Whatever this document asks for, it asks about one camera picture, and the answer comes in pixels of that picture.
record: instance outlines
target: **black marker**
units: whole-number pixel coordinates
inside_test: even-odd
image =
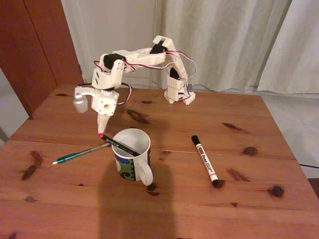
[[[193,135],[191,137],[191,140],[193,140],[193,143],[195,144],[195,147],[197,148],[197,151],[201,157],[201,160],[203,161],[203,164],[206,168],[206,171],[208,173],[210,181],[213,183],[215,188],[221,188],[224,185],[225,181],[218,179],[218,177],[213,169],[213,166],[211,166],[211,163],[207,157],[207,154],[205,153],[203,146],[200,144],[200,141],[199,141],[197,135]]]
[[[126,153],[129,153],[131,155],[133,155],[134,157],[136,156],[139,156],[140,154],[135,152],[134,150],[130,149],[130,148],[127,148],[126,146],[122,145],[121,143],[115,141],[114,139],[106,136],[105,134],[103,133],[99,133],[99,137],[102,139],[102,140],[105,140],[107,143],[110,143],[112,145],[114,145],[115,147],[117,148],[120,148],[121,150],[125,151]]]

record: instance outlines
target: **marker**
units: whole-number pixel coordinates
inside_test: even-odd
[[[133,155],[134,157],[136,156],[139,156],[140,154],[135,152],[134,150],[130,149],[130,148],[127,148],[126,146],[122,145],[121,143],[115,141],[114,139],[106,136],[105,134],[103,133],[99,133],[99,137],[102,139],[102,140],[105,140],[107,143],[110,143],[112,145],[114,145],[115,147],[125,151],[126,153],[129,153],[130,155]]]
[[[107,147],[107,146],[110,146],[110,144],[109,143],[103,143],[102,145],[98,145],[98,146],[86,149],[86,150],[78,152],[78,153],[71,153],[69,155],[66,155],[66,156],[63,156],[63,157],[59,158],[56,162],[53,162],[52,164],[53,165],[54,164],[60,164],[60,163],[63,163],[65,161],[71,160],[73,158],[77,158],[77,157],[80,157],[82,155],[85,155],[87,153],[92,153],[92,152],[94,152],[96,150],[99,150],[99,149]]]
[[[207,157],[207,154],[205,153],[205,150],[203,148],[203,146],[201,145],[197,135],[193,135],[191,137],[191,140],[193,140],[193,143],[195,144],[195,147],[201,157],[201,160],[203,161],[203,164],[206,168],[206,171],[208,173],[208,176],[210,178],[210,181],[212,182],[212,184],[214,185],[215,188],[221,188],[225,181],[224,180],[219,180],[214,169],[213,166],[211,166],[211,163]]]

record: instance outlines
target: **mug pattern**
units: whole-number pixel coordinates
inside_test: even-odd
[[[134,161],[132,159],[121,158],[116,154],[115,158],[121,167],[118,171],[120,176],[129,181],[136,181]]]

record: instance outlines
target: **wooden table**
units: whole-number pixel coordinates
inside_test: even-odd
[[[134,89],[106,132],[150,135],[148,190],[117,174],[110,148],[52,165],[101,143],[96,112],[77,113],[73,89],[55,90],[0,150],[0,238],[319,237],[319,201],[261,97],[196,93],[169,105],[162,90]],[[223,188],[209,182],[194,134]]]

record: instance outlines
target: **mug handle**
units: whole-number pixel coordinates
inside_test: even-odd
[[[153,182],[153,174],[149,165],[144,161],[140,160],[138,164],[141,166],[143,173],[140,174],[140,178],[145,186],[150,185]]]

